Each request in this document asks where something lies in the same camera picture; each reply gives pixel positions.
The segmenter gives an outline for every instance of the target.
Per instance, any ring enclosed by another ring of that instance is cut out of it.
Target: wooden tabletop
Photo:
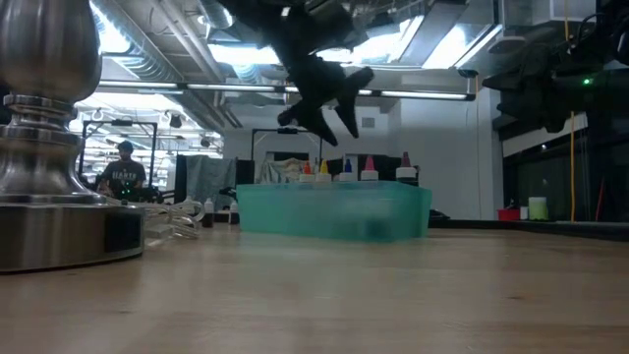
[[[139,260],[0,277],[0,304],[3,354],[629,353],[629,245],[223,226]]]

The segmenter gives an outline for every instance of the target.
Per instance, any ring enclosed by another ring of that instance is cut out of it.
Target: red bottle cap
[[[404,151],[402,155],[402,167],[411,167],[411,158],[409,157],[409,153]]]
[[[371,155],[367,156],[367,165],[365,165],[366,171],[375,171],[373,167],[373,157]]]

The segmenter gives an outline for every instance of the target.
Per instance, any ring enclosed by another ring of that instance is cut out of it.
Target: red container
[[[498,220],[500,221],[517,221],[520,219],[519,209],[499,209]]]

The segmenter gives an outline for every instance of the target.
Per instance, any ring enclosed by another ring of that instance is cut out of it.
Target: person
[[[146,172],[141,163],[131,159],[133,144],[126,141],[120,143],[118,152],[120,159],[109,163],[101,175],[99,191],[120,198],[123,191],[140,189],[146,180]]]

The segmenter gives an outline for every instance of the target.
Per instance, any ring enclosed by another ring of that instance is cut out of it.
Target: teal plastic bin
[[[398,182],[238,186],[243,231],[387,242],[428,234],[432,192]]]

